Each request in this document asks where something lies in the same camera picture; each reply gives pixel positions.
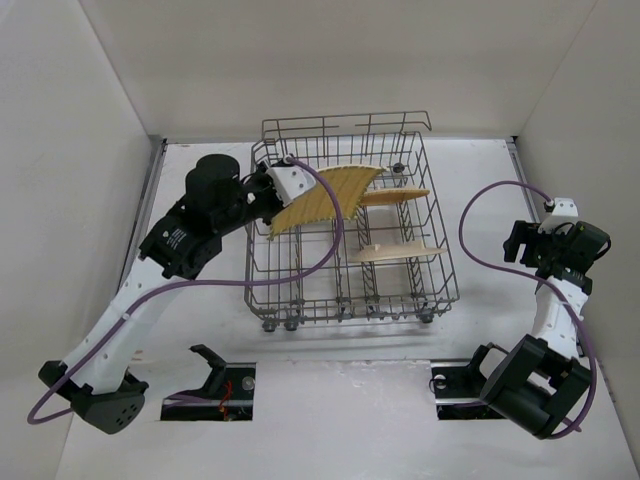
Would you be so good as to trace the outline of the yellow square woven plate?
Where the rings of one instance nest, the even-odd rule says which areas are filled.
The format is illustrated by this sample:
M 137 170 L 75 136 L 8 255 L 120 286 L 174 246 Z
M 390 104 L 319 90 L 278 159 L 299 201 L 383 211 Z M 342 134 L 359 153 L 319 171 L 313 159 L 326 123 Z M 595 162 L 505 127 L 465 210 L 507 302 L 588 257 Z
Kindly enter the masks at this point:
M 327 181 L 334 192 L 342 217 L 352 219 L 360 201 L 376 176 L 386 171 L 385 167 L 367 165 L 341 165 L 323 168 L 317 173 Z M 271 222 L 269 239 L 299 225 L 334 220 L 336 210 L 322 184 L 295 199 Z

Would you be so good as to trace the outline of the orange rounded woven plate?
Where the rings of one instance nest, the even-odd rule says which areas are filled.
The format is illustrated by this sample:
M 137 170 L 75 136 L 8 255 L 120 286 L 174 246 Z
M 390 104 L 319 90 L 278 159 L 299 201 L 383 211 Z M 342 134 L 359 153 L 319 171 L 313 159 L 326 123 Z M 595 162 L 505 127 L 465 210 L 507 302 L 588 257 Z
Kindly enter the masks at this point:
M 422 188 L 378 189 L 364 193 L 359 205 L 362 207 L 393 205 L 426 197 L 429 194 L 428 189 Z

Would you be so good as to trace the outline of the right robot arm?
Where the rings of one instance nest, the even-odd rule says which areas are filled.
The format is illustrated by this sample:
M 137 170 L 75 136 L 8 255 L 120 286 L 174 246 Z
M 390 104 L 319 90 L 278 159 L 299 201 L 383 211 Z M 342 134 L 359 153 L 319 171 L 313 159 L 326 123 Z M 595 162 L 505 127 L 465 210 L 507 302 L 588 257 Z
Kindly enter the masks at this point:
M 525 335 L 495 367 L 479 400 L 539 439 L 555 430 L 593 385 L 593 370 L 581 365 L 587 351 L 582 310 L 592 293 L 588 270 L 610 247 L 610 236 L 583 221 L 542 231 L 517 221 L 503 243 L 503 261 L 532 269 L 536 314 Z

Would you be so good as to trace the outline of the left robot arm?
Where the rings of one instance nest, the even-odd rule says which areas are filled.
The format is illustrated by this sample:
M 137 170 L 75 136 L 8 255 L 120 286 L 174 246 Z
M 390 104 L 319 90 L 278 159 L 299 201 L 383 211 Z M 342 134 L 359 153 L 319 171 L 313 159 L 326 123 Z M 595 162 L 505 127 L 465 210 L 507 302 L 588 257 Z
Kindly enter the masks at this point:
M 48 395 L 101 432 L 126 428 L 145 403 L 147 383 L 128 371 L 134 351 L 178 292 L 222 250 L 223 238 L 261 219 L 270 221 L 291 200 L 284 186 L 290 164 L 260 165 L 241 176 L 237 160 L 210 154 L 185 178 L 185 192 L 151 228 L 124 284 L 96 325 L 62 360 L 38 373 Z

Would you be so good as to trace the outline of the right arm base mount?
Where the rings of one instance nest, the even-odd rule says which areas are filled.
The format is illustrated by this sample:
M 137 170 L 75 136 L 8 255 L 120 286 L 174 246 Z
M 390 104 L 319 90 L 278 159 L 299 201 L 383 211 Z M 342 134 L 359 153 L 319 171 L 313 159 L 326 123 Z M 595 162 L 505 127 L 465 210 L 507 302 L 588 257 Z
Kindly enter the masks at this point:
M 428 387 L 435 397 L 441 421 L 503 420 L 504 417 L 479 401 L 485 376 L 471 361 L 432 361 Z

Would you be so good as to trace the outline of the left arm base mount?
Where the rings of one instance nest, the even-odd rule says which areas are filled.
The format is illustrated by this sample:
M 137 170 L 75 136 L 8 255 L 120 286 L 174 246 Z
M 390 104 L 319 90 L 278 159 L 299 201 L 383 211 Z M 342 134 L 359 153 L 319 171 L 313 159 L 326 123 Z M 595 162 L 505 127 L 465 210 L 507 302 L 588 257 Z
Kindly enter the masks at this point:
M 209 368 L 201 387 L 173 393 L 162 401 L 165 422 L 233 422 L 253 418 L 255 363 L 229 363 L 204 344 L 190 347 Z

